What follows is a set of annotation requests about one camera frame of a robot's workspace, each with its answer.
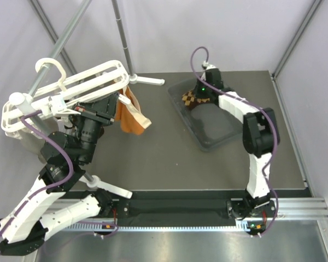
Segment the orange sock with cream cuff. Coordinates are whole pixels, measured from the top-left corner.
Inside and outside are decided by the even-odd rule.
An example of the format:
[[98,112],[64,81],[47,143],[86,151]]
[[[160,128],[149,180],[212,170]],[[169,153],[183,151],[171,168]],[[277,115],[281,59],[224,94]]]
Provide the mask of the orange sock with cream cuff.
[[115,120],[120,121],[123,132],[141,135],[145,130],[142,126],[144,116],[140,111],[137,98],[134,96],[129,86],[120,90],[120,94],[127,97],[131,103],[123,104],[121,101],[117,101]]

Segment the white plastic clip hanger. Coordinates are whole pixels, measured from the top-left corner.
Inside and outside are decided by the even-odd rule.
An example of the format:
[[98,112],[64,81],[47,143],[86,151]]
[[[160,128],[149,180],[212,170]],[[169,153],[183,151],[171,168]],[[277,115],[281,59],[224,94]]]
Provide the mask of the white plastic clip hanger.
[[[46,68],[48,64],[54,65],[60,72],[60,78],[47,86],[37,89],[33,97],[32,106],[41,111],[43,99],[48,96],[61,95],[69,109],[74,108],[77,103],[90,103],[105,98],[125,88],[130,77],[118,60],[111,60],[75,75],[66,76],[66,71],[60,62],[53,58],[41,58],[35,64],[35,70]],[[20,139],[19,131],[28,132],[28,129],[20,121],[23,113],[12,105],[9,100],[2,109],[1,129],[6,136]],[[39,114],[40,119],[52,118],[52,115]]]

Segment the cream white ribbed sock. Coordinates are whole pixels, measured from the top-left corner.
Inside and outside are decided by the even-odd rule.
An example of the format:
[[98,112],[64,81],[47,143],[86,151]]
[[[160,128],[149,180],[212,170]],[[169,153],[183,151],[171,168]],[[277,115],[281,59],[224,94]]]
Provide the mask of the cream white ribbed sock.
[[[57,121],[54,118],[50,118],[47,120],[44,120],[44,123],[54,132],[54,131],[59,131],[59,127],[57,124]],[[45,144],[45,140],[41,139],[41,138],[37,138],[36,136],[34,136],[31,133],[25,132],[20,130],[19,131],[20,134],[20,142],[22,144],[22,146],[29,152],[35,154],[39,161],[42,164],[46,164],[46,160],[44,159],[44,157],[42,156],[40,150],[42,149],[42,147]]]

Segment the brown orange argyle sock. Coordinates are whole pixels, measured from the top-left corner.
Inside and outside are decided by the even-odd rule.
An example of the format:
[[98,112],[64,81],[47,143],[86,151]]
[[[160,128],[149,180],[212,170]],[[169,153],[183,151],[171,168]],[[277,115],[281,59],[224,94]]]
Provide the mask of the brown orange argyle sock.
[[184,93],[181,97],[181,100],[184,106],[190,111],[199,105],[210,104],[212,102],[210,98],[196,98],[193,90]]

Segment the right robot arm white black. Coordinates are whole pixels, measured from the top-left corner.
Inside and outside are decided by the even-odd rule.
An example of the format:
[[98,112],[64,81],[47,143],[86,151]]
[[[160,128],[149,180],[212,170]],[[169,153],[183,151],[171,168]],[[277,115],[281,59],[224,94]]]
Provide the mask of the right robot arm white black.
[[220,70],[207,62],[196,86],[182,96],[184,105],[193,110],[200,105],[214,104],[227,111],[242,124],[242,142],[249,155],[249,181],[241,211],[231,214],[239,219],[257,216],[270,202],[270,161],[280,142],[273,109],[262,109],[225,86]]

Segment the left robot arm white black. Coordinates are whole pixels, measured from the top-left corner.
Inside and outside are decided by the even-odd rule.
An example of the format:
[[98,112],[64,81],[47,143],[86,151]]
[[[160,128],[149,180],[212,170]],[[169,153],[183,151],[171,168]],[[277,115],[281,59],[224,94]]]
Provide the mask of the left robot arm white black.
[[73,135],[59,131],[45,135],[33,127],[27,120],[39,115],[39,110],[20,118],[26,128],[44,139],[40,152],[46,165],[18,206],[0,219],[1,256],[25,256],[74,223],[111,214],[111,193],[101,186],[84,191],[75,204],[52,213],[46,211],[85,175],[81,166],[92,161],[102,128],[114,120],[117,101],[118,94],[113,93],[96,102],[78,103],[74,107],[77,115],[71,118],[76,128]]

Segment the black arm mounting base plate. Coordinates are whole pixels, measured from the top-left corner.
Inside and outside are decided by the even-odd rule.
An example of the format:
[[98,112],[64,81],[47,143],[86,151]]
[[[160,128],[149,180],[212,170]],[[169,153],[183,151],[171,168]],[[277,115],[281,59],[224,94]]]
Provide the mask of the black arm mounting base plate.
[[236,199],[132,199],[116,205],[122,227],[210,227],[235,225],[235,218],[272,218],[276,210],[268,205],[247,213],[243,200]]

